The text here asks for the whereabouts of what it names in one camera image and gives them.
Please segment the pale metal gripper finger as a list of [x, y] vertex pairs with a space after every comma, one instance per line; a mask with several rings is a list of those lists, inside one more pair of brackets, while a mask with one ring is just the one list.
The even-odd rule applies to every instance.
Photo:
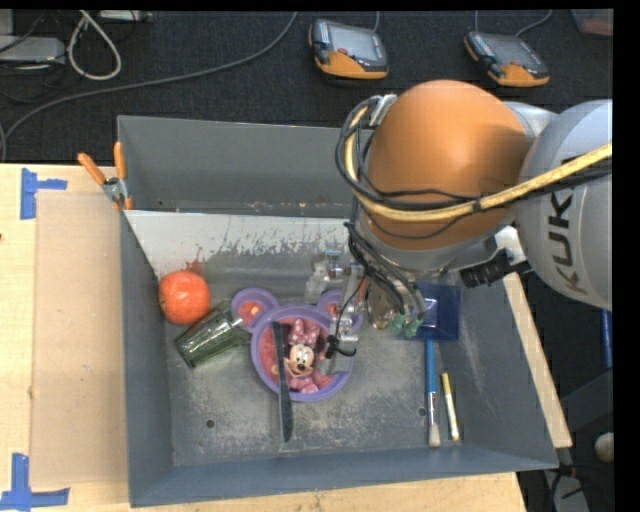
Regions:
[[350, 320], [334, 320], [326, 339], [326, 350], [319, 362], [323, 376], [334, 376], [351, 371], [357, 352], [358, 335]]
[[339, 292], [338, 304], [346, 304], [348, 276], [341, 257], [339, 250], [326, 250], [311, 258], [311, 272], [304, 289], [304, 301], [307, 304], [317, 304], [327, 291], [333, 289]]

